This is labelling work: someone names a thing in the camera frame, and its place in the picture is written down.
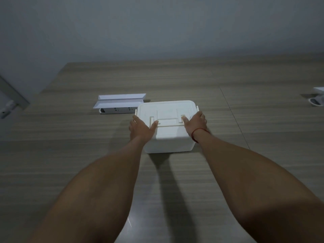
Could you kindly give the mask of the person's right hand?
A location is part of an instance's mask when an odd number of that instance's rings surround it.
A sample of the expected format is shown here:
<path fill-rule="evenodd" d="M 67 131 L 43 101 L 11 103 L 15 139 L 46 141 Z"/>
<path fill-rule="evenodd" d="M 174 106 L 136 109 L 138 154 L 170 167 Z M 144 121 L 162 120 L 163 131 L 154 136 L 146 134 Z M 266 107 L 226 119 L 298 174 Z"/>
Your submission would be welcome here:
<path fill-rule="evenodd" d="M 190 119 L 190 122 L 190 129 L 186 129 L 186 131 L 192 139 L 194 139 L 194 132 L 197 130 L 204 130 L 205 132 L 209 133 L 207 128 L 207 120 L 202 111 L 198 111 L 196 114 L 194 114 Z"/>

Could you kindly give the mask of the person's left hand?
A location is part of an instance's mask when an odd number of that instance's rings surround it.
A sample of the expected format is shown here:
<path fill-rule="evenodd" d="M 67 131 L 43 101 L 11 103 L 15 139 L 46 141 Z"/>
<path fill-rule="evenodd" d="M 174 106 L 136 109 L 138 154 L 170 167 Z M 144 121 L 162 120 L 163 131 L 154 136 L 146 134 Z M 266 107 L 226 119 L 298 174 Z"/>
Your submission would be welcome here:
<path fill-rule="evenodd" d="M 148 127 L 138 116 L 133 115 L 132 120 L 129 125 L 130 130 L 130 140 L 135 140 L 144 146 L 148 143 L 155 133 L 150 132 L 150 127 Z"/>

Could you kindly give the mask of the white plastic storage box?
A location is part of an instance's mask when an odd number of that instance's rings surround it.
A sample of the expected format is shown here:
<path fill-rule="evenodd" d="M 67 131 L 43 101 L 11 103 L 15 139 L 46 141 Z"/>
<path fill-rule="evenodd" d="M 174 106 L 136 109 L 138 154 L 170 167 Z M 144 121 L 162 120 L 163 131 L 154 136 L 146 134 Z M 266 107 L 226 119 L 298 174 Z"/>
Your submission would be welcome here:
<path fill-rule="evenodd" d="M 195 142 L 185 130 L 182 117 L 190 120 L 199 111 L 191 100 L 142 103 L 135 111 L 148 127 L 158 126 L 152 139 L 144 146 L 147 154 L 189 152 Z"/>

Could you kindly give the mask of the person's right forearm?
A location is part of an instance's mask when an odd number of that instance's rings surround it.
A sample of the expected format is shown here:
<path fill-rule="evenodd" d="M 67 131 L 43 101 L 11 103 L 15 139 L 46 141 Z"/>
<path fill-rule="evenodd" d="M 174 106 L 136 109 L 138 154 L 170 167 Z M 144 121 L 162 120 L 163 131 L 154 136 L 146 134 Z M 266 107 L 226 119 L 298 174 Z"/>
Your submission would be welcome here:
<path fill-rule="evenodd" d="M 324 243 L 324 202 L 274 161 L 194 132 L 225 200 L 258 243 Z"/>

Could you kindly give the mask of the person's left forearm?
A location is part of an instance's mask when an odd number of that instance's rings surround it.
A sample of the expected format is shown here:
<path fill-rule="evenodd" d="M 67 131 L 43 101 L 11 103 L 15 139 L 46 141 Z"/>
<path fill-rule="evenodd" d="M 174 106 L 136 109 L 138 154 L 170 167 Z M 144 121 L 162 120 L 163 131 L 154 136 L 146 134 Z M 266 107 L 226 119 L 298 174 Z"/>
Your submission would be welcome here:
<path fill-rule="evenodd" d="M 28 243 L 114 243 L 132 205 L 148 138 L 95 160 L 63 189 Z"/>

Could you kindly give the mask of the white power strip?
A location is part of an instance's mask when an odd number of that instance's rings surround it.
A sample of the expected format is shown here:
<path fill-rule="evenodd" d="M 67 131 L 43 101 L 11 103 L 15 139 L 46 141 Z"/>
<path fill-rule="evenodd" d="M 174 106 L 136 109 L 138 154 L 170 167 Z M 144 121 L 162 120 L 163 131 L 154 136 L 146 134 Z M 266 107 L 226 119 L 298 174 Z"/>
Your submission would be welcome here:
<path fill-rule="evenodd" d="M 138 107 L 100 107 L 100 114 L 135 114 Z"/>

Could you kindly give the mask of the white open cardboard box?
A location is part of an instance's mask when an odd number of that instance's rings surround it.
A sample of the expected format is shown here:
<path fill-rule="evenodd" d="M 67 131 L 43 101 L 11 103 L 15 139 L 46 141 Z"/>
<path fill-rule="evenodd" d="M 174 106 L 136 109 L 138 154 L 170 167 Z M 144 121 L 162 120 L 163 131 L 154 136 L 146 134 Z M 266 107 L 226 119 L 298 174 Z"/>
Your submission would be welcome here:
<path fill-rule="evenodd" d="M 134 108 L 144 103 L 146 93 L 99 95 L 93 109 Z"/>

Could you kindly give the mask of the white object at table edge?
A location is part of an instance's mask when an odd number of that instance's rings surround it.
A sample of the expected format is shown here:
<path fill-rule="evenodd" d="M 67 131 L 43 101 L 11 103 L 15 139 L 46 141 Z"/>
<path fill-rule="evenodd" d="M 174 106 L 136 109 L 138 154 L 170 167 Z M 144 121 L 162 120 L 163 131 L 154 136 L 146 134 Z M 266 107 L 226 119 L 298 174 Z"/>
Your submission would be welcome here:
<path fill-rule="evenodd" d="M 314 87 L 313 90 L 317 93 L 317 95 L 309 98 L 308 102 L 310 102 L 310 104 L 313 106 L 324 106 L 324 86 Z"/>

